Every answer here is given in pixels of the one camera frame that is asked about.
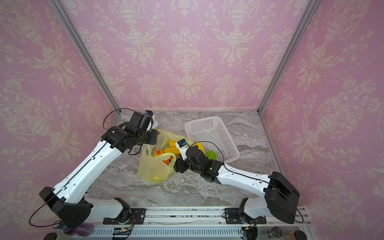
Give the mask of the yellow green toy mango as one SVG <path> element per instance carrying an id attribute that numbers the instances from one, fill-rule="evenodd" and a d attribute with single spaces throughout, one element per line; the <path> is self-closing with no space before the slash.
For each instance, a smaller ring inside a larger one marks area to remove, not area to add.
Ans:
<path id="1" fill-rule="evenodd" d="M 202 152 L 203 152 L 203 154 L 205 154 L 205 149 L 204 149 L 204 147 L 203 147 L 202 143 L 200 143 L 200 142 L 198 142 L 198 143 L 195 143 L 195 146 L 197 146 L 197 147 L 198 147 L 198 149 L 199 149 L 200 151 L 202 151 Z"/>

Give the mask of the round metal tin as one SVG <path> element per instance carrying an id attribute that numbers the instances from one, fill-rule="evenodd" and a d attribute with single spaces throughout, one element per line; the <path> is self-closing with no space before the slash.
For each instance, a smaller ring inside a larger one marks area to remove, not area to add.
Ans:
<path id="1" fill-rule="evenodd" d="M 283 237 L 284 235 L 282 229 L 277 226 L 272 227 L 270 229 L 266 229 L 264 234 L 267 240 L 275 240 Z"/>

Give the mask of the black round knob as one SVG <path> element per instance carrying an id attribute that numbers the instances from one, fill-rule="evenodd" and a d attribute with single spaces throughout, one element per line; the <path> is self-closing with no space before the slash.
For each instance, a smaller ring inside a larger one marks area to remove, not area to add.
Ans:
<path id="1" fill-rule="evenodd" d="M 308 239 L 307 235 L 301 230 L 296 230 L 294 232 L 294 238 L 295 238 L 295 240 L 307 240 Z"/>

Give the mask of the aluminium rail base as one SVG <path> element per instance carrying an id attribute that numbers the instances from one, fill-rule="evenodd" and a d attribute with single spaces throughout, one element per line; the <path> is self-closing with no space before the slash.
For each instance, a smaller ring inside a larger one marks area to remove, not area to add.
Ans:
<path id="1" fill-rule="evenodd" d="M 304 208 L 297 222 L 286 224 L 274 217 L 260 216 L 243 222 L 236 208 L 219 207 L 147 207 L 132 208 L 125 224 L 110 219 L 93 220 L 93 232 L 87 240 L 267 240 L 265 230 L 280 227 L 283 237 L 293 240 L 296 230 L 308 240 L 317 239 Z"/>

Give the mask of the white plastic basket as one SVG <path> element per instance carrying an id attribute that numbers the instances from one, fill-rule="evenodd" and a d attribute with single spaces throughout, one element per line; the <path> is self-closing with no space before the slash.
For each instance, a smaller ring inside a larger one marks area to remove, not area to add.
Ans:
<path id="1" fill-rule="evenodd" d="M 185 123 L 188 140 L 202 143 L 205 152 L 214 151 L 217 161 L 226 164 L 240 157 L 240 152 L 223 120 L 218 116 L 202 118 Z"/>

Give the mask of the small jar white lid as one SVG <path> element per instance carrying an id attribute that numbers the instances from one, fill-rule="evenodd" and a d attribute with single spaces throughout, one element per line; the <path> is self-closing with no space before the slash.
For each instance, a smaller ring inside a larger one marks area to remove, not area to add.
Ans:
<path id="1" fill-rule="evenodd" d="M 154 120 L 153 125 L 152 125 L 152 129 L 156 129 L 158 126 L 159 126 L 159 122 Z"/>

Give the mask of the purple drink bottle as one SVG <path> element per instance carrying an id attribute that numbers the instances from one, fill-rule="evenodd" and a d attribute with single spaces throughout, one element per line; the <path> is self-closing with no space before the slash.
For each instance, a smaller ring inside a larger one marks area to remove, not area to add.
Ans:
<path id="1" fill-rule="evenodd" d="M 76 228 L 69 228 L 67 226 L 63 226 L 61 230 L 70 236 L 80 236 L 80 237 L 88 237 L 94 230 L 94 225 L 89 223 L 82 223 L 80 226 Z"/>

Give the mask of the yellow toy lemon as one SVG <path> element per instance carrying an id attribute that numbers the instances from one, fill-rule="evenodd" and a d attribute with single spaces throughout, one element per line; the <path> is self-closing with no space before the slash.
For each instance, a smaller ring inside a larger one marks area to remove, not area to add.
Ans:
<path id="1" fill-rule="evenodd" d="M 175 147 L 176 147 L 176 143 L 177 143 L 177 142 L 175 142 L 175 141 L 173 141 L 173 140 L 169 140 L 169 146 L 170 146 L 171 148 L 175 148 Z"/>

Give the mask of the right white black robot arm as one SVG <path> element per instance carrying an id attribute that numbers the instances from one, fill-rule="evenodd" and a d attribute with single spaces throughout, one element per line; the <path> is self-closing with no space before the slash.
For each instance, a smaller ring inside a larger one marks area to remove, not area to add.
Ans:
<path id="1" fill-rule="evenodd" d="M 258 175 L 235 169 L 223 162 L 210 160 L 197 146 L 180 147 L 181 159 L 176 160 L 177 173 L 191 170 L 209 183 L 229 185 L 257 195 L 244 198 L 239 215 L 244 222 L 260 216 L 273 216 L 286 224 L 297 222 L 300 193 L 281 173 Z"/>

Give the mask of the orange toy fruit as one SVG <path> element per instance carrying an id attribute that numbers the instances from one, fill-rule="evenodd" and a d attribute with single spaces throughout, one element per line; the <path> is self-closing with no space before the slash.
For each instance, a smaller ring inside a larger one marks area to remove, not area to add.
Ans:
<path id="1" fill-rule="evenodd" d="M 169 166 L 170 163 L 171 163 L 173 160 L 174 160 L 174 157 L 173 157 L 173 156 L 169 156 L 168 159 L 163 160 L 163 163 L 164 163 L 165 165 Z"/>

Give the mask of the yellow toy starfruit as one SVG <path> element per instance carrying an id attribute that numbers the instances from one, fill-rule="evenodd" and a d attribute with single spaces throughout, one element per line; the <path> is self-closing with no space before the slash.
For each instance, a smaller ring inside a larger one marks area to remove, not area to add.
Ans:
<path id="1" fill-rule="evenodd" d="M 180 150 L 176 147 L 169 147 L 169 148 L 164 149 L 164 153 L 172 153 L 176 156 L 179 156 Z"/>

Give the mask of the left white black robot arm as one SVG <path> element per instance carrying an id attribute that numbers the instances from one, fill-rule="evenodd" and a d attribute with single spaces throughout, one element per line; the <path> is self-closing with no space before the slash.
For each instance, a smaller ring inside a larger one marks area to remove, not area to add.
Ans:
<path id="1" fill-rule="evenodd" d="M 64 180 L 53 188 L 45 187 L 40 197 L 69 229 L 86 221 L 112 219 L 126 223 L 132 216 L 130 206 L 120 198 L 94 200 L 85 197 L 97 177 L 121 154 L 135 146 L 155 145 L 154 113 L 133 112 L 128 122 L 110 127 L 92 152 Z"/>

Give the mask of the green toy fruit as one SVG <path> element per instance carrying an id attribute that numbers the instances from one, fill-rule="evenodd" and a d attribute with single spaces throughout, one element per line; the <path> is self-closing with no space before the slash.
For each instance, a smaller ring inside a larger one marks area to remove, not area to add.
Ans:
<path id="1" fill-rule="evenodd" d="M 207 157 L 210 161 L 213 161 L 213 160 L 216 160 L 216 159 L 217 159 L 217 154 L 216 154 L 216 152 L 214 152 L 214 151 L 207 151 L 207 152 L 206 152 L 206 157 Z"/>

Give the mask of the yellow red toy peach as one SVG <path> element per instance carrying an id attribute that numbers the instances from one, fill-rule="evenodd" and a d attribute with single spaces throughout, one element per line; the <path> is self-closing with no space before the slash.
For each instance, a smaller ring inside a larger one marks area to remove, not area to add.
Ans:
<path id="1" fill-rule="evenodd" d="M 159 157 L 159 156 L 161 156 L 161 155 L 163 155 L 164 154 L 164 151 L 163 150 L 155 150 L 155 152 L 154 152 L 154 157 Z"/>

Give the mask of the yellow plastic bag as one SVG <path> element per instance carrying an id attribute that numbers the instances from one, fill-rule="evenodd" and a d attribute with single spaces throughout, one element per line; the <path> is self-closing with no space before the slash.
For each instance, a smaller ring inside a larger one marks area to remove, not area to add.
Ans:
<path id="1" fill-rule="evenodd" d="M 144 145 L 140 156 L 137 176 L 152 184 L 159 184 L 168 180 L 175 172 L 174 164 L 180 155 L 176 156 L 172 153 L 164 153 L 159 157 L 154 157 L 154 152 L 155 150 L 164 151 L 164 149 L 169 148 L 169 140 L 178 142 L 182 139 L 187 138 L 167 130 L 159 130 L 156 145 Z M 169 156 L 173 156 L 174 160 L 167 166 L 163 163 L 163 160 L 168 159 Z"/>

